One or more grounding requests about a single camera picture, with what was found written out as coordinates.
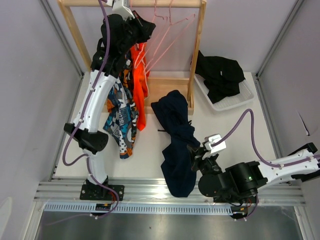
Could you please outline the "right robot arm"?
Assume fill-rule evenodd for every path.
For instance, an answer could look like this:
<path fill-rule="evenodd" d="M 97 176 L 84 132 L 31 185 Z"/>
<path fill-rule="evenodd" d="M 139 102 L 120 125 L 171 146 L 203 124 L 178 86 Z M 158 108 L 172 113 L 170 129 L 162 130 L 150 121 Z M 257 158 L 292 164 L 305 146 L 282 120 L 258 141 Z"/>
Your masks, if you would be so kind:
<path fill-rule="evenodd" d="M 218 154 L 206 155 L 204 147 L 187 147 L 191 169 L 200 171 L 199 192 L 215 203 L 244 203 L 258 194 L 259 189 L 290 182 L 313 174 L 320 169 L 317 147 L 310 142 L 290 155 L 268 164 L 261 161 L 240 162 L 225 170 L 217 163 Z"/>

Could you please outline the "black shorts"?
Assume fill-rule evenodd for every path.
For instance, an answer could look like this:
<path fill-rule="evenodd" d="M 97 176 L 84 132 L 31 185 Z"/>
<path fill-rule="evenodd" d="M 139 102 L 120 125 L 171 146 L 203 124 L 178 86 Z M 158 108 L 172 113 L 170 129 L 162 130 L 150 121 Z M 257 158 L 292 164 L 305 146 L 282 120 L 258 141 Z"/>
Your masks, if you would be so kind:
<path fill-rule="evenodd" d="M 236 60 L 221 56 L 197 55 L 195 73 L 201 76 L 208 89 L 207 96 L 215 104 L 240 94 L 239 84 L 246 78 L 243 69 Z"/>

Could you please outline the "navy blue shorts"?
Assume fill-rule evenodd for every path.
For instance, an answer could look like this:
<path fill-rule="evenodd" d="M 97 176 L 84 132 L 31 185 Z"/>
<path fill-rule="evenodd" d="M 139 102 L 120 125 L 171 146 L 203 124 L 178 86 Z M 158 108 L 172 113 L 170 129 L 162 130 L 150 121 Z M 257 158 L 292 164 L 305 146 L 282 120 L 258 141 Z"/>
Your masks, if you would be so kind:
<path fill-rule="evenodd" d="M 193 191 L 197 174 L 192 171 L 192 161 L 187 146 L 199 147 L 194 137 L 195 128 L 188 119 L 185 97 L 173 90 L 151 108 L 163 131 L 170 136 L 170 144 L 162 151 L 161 170 L 169 192 L 176 198 L 186 198 Z"/>

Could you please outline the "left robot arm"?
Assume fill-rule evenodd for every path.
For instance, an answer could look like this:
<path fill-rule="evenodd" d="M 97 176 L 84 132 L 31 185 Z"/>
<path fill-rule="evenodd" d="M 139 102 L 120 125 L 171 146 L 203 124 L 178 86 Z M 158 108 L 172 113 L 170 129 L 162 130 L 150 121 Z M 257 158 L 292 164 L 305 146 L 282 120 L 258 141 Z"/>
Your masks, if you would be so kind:
<path fill-rule="evenodd" d="M 144 20 L 135 11 L 124 19 L 113 13 L 103 20 L 102 37 L 93 55 L 90 81 L 79 113 L 72 123 L 66 123 L 63 130 L 70 140 L 75 140 L 86 157 L 87 181 L 93 186 L 91 194 L 97 200 L 108 196 L 108 175 L 105 170 L 102 150 L 109 136 L 98 130 L 100 117 L 109 92 L 119 80 L 119 74 L 126 64 L 125 56 L 135 44 L 147 42 L 156 25 Z"/>

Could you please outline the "orange grey camouflage shorts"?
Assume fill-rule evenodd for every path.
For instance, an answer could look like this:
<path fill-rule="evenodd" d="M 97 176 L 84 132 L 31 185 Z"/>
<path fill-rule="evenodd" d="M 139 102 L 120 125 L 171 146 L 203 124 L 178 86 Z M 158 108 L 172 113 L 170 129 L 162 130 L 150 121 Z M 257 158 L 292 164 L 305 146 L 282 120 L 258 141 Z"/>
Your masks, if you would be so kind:
<path fill-rule="evenodd" d="M 119 75 L 122 86 L 133 95 L 134 83 L 133 83 L 133 61 L 131 51 L 125 55 L 125 65 L 123 71 Z"/>

